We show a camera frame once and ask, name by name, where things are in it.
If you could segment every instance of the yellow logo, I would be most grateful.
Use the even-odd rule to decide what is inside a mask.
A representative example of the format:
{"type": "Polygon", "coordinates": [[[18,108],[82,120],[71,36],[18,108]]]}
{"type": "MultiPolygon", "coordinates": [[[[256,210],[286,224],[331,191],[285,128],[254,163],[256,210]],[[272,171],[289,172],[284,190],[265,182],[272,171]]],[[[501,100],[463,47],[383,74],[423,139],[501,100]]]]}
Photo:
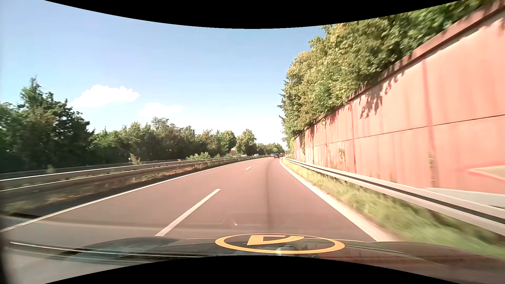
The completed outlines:
{"type": "Polygon", "coordinates": [[[327,239],[327,238],[322,238],[320,236],[311,236],[311,235],[303,235],[303,234],[236,234],[236,235],[229,235],[229,236],[224,236],[220,239],[216,240],[216,245],[228,248],[228,249],[233,249],[233,250],[238,250],[238,251],[245,251],[245,252],[253,252],[253,253],[280,253],[279,251],[273,251],[273,250],[262,250],[262,249],[255,249],[255,248],[244,248],[244,247],[238,247],[231,245],[226,242],[227,239],[233,238],[236,236],[243,236],[243,235],[249,235],[249,241],[247,242],[247,246],[257,246],[257,245],[270,245],[270,244],[281,244],[281,243],[289,243],[289,242],[296,242],[303,240],[305,238],[316,238],[316,239],[321,239],[321,240],[326,240],[332,242],[334,245],[325,248],[325,249],[318,249],[318,250],[307,250],[307,251],[282,251],[282,254],[314,254],[314,253],[327,253],[327,252],[334,252],[341,250],[345,247],[345,245],[339,241],[332,240],[332,239],[327,239]],[[275,239],[275,240],[270,240],[266,241],[265,238],[280,238],[280,239],[275,239]]]}

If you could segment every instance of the bush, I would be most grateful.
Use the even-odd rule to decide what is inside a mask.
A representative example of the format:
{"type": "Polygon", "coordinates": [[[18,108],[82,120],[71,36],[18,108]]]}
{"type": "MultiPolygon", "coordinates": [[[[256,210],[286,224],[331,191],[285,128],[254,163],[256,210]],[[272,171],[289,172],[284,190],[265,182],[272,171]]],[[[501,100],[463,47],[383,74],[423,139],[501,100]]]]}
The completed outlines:
{"type": "Polygon", "coordinates": [[[205,159],[211,159],[211,155],[207,152],[202,152],[200,155],[194,154],[186,158],[186,160],[205,160],[205,159]]]}
{"type": "Polygon", "coordinates": [[[140,165],[140,157],[135,156],[134,154],[130,153],[130,160],[131,163],[134,165],[140,165]]]}

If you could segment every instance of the metal guardrail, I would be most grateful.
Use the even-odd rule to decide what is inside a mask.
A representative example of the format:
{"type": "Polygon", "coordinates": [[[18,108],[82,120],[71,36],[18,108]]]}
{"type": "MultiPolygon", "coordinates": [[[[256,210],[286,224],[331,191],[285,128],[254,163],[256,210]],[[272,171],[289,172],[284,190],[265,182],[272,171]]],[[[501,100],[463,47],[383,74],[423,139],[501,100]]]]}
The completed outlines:
{"type": "MultiPolygon", "coordinates": [[[[140,162],[141,165],[145,164],[155,164],[155,163],[165,163],[165,162],[177,162],[184,161],[186,159],[173,159],[173,160],[160,160],[160,161],[144,161],[140,162]]],[[[111,168],[111,167],[122,167],[122,166],[132,166],[133,163],[119,163],[119,164],[105,164],[105,165],[91,165],[91,166],[80,166],[80,167],[68,167],[68,168],[56,168],[54,169],[54,173],[62,173],[62,172],[73,172],[73,171],[82,171],[82,170],[93,170],[93,169],[101,169],[101,168],[111,168]]],[[[0,180],[10,179],[16,177],[27,177],[27,176],[36,176],[36,175],[46,175],[50,174],[47,172],[48,170],[32,170],[32,171],[21,171],[21,172],[8,172],[8,173],[0,173],[0,180]]]]}
{"type": "Polygon", "coordinates": [[[257,159],[257,158],[262,158],[262,157],[264,157],[264,156],[248,156],[248,157],[237,157],[237,158],[192,160],[192,161],[186,161],[186,163],[175,164],[175,165],[171,164],[171,165],[166,165],[166,166],[142,168],[142,169],[135,169],[135,170],[124,171],[124,172],[108,173],[108,174],[81,177],[81,178],[75,178],[75,179],[69,179],[69,180],[54,181],[54,182],[48,182],[48,183],[43,183],[43,184],[34,184],[34,185],[23,186],[23,187],[18,187],[18,188],[0,190],[0,199],[4,203],[25,201],[25,200],[36,198],[37,195],[44,194],[44,193],[54,193],[54,192],[58,192],[58,191],[62,191],[62,190],[68,190],[68,189],[73,191],[73,190],[78,190],[79,187],[82,187],[82,186],[93,186],[94,184],[98,184],[98,183],[109,183],[109,182],[113,183],[114,181],[117,181],[117,180],[142,177],[142,176],[146,176],[146,175],[150,175],[150,174],[156,174],[156,173],[162,173],[162,172],[167,172],[167,171],[173,171],[173,170],[177,170],[177,169],[194,167],[196,165],[205,164],[205,163],[207,163],[208,165],[211,166],[212,164],[223,164],[223,163],[227,163],[228,161],[232,162],[232,163],[234,162],[234,161],[230,161],[230,160],[236,160],[236,162],[239,162],[239,161],[252,160],[252,159],[257,159]]]}
{"type": "Polygon", "coordinates": [[[497,234],[505,235],[504,209],[373,177],[312,165],[293,159],[285,159],[304,168],[345,180],[497,234]]]}
{"type": "MultiPolygon", "coordinates": [[[[214,158],[214,159],[206,159],[206,160],[198,160],[201,162],[204,161],[214,161],[214,160],[225,160],[225,159],[234,159],[234,158],[214,158]]],[[[173,162],[162,162],[162,163],[152,163],[152,164],[143,164],[143,165],[130,165],[130,166],[119,166],[119,167],[108,167],[108,168],[99,168],[99,169],[90,169],[90,170],[80,170],[80,171],[71,171],[71,172],[62,172],[62,173],[53,173],[53,174],[44,174],[44,175],[33,175],[26,177],[15,177],[9,179],[0,180],[0,188],[4,190],[8,190],[11,188],[30,186],[35,184],[56,182],[62,180],[68,180],[71,178],[77,177],[85,177],[85,176],[94,176],[94,175],[103,175],[110,174],[120,171],[133,171],[140,169],[148,169],[155,167],[166,167],[172,165],[179,164],[187,164],[193,163],[196,160],[184,160],[184,161],[173,161],[173,162]]]]}

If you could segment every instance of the road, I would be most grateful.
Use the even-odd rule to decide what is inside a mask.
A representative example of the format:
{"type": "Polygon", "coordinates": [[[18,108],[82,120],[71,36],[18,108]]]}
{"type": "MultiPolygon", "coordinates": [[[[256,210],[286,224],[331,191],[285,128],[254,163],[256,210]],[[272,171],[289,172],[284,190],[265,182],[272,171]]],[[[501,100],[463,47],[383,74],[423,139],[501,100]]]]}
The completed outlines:
{"type": "Polygon", "coordinates": [[[374,241],[274,158],[171,179],[3,234],[24,243],[82,247],[140,236],[220,238],[262,232],[374,241]]]}

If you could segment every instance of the red wall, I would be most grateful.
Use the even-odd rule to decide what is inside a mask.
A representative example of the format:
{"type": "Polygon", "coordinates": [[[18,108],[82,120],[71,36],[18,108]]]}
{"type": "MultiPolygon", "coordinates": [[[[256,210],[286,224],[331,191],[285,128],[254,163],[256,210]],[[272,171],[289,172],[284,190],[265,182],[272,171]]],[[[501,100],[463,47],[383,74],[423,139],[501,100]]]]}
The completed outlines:
{"type": "Polygon", "coordinates": [[[306,130],[305,154],[296,138],[297,160],[505,194],[504,5],[454,24],[325,118],[306,130]]]}

